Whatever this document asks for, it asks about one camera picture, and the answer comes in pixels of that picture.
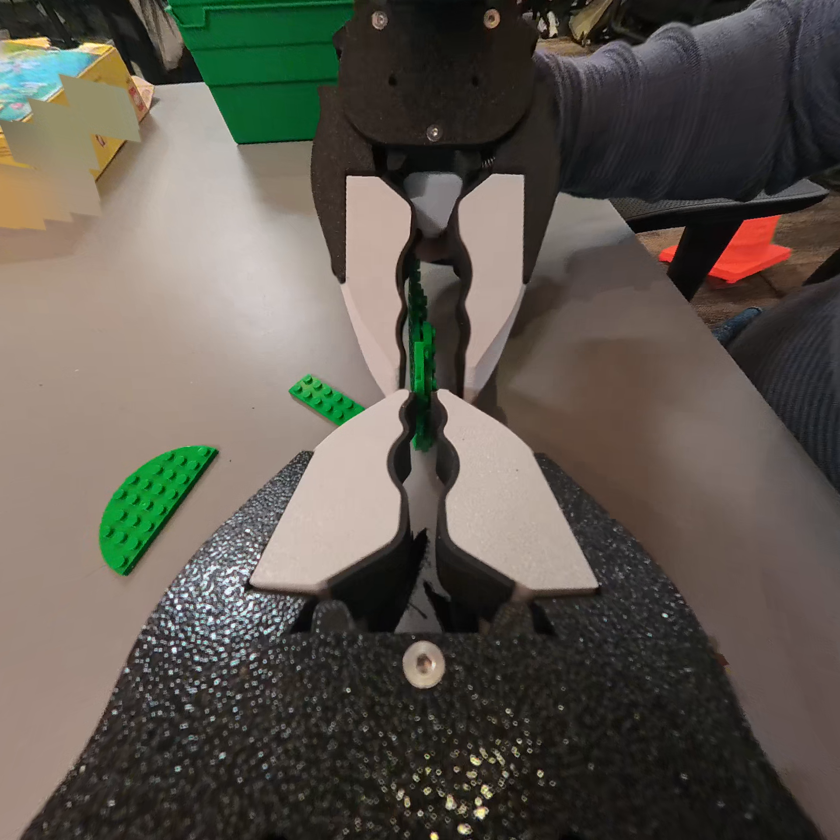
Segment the person's right forearm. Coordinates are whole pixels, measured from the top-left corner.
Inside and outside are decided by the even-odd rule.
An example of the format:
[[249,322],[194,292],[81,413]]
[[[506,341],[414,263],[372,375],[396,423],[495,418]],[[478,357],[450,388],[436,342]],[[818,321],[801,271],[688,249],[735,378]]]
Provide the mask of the person's right forearm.
[[557,102],[561,193],[745,201],[838,165],[838,1],[755,2],[534,62]]

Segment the green long lego plate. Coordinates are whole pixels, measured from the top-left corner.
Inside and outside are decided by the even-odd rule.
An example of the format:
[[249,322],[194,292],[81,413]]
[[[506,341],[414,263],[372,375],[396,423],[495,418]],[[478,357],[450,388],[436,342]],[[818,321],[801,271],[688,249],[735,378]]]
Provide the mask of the green long lego plate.
[[313,374],[302,376],[288,393],[293,400],[335,426],[347,423],[364,411],[363,405]]

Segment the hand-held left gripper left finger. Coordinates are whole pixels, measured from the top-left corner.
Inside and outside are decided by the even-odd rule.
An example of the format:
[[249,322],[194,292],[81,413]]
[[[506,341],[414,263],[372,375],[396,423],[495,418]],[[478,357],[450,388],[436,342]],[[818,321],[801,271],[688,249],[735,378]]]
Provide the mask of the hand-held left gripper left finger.
[[415,395],[366,408],[313,451],[250,577],[280,594],[394,594],[411,537]]

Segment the yellow lego set box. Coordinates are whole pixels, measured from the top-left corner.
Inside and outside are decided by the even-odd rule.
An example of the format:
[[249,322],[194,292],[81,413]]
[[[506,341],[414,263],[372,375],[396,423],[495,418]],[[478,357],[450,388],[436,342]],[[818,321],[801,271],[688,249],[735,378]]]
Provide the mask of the yellow lego set box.
[[47,37],[21,38],[2,41],[2,120],[29,120],[30,99],[67,104],[63,76],[126,90],[138,121],[150,110],[154,86],[127,68],[113,45],[83,43],[58,49]]

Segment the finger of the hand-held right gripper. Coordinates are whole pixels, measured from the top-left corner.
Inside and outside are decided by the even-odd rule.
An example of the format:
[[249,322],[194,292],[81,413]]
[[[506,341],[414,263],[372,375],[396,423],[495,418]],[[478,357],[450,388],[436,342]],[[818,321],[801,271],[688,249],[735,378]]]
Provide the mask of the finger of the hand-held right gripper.
[[343,300],[364,362],[389,396],[406,377],[405,261],[414,236],[413,206],[375,175],[348,175],[345,192]]
[[523,229],[523,175],[489,175],[458,203],[458,238],[469,262],[463,384],[469,403],[497,368],[522,304]]

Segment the green stacked storage bins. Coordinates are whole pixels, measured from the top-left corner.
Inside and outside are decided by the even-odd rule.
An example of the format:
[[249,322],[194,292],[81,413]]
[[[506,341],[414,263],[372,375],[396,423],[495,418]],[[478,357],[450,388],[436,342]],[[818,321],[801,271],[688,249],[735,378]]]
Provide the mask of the green stacked storage bins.
[[237,144],[310,141],[319,89],[339,62],[333,36],[352,1],[172,1],[179,28]]

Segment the orange traffic cone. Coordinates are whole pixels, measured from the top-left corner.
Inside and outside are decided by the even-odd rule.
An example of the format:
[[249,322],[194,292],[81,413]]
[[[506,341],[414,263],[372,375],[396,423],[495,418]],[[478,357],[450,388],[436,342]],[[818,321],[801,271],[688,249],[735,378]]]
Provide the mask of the orange traffic cone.
[[690,224],[678,244],[664,248],[658,260],[668,265],[668,278],[691,299],[709,277],[731,285],[786,261],[791,250],[774,243],[780,220],[775,215]]

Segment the green half-round lego plate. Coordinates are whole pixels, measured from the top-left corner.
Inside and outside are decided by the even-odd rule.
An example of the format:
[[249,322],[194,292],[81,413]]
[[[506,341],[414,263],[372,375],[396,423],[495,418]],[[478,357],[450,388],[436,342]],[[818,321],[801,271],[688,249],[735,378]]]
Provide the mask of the green half-round lego plate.
[[217,456],[211,446],[155,456],[114,491],[101,516],[99,549],[116,574],[130,574]]

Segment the person's leg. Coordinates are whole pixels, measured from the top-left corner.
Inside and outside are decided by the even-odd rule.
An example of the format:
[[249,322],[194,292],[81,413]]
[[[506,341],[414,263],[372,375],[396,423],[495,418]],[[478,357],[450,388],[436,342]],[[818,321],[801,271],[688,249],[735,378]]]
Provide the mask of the person's leg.
[[839,490],[839,278],[747,308],[712,333]]

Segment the green lego plate assembly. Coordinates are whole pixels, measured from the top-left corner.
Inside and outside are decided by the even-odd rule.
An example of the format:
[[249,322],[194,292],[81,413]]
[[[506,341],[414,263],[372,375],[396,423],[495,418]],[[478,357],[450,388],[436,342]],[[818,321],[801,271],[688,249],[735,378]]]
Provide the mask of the green lego plate assembly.
[[408,385],[414,394],[415,450],[426,453],[435,442],[432,394],[437,390],[436,331],[428,319],[428,301],[421,278],[421,266],[413,258],[407,270],[407,350]]

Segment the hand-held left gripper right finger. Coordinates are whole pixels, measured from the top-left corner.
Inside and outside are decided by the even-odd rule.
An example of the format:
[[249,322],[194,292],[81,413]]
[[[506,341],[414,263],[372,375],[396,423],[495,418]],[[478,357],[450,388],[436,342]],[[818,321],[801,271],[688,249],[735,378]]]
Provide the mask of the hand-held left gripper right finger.
[[437,577],[455,601],[532,601],[598,589],[534,452],[456,394],[434,394]]

